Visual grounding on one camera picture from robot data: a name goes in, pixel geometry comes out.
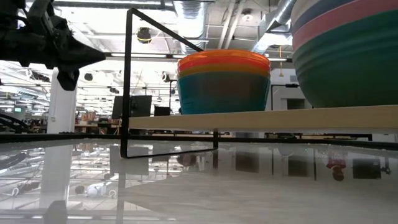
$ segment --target reflective floor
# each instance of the reflective floor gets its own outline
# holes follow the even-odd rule
[[[220,143],[120,159],[119,141],[0,144],[0,223],[396,223],[398,152]],[[131,141],[129,154],[211,148]]]

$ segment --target white column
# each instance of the white column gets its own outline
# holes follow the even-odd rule
[[[76,90],[65,91],[53,71],[49,109],[48,134],[73,132],[75,129]],[[68,202],[70,165],[73,145],[47,147],[44,155],[40,207],[48,208],[56,200]]]

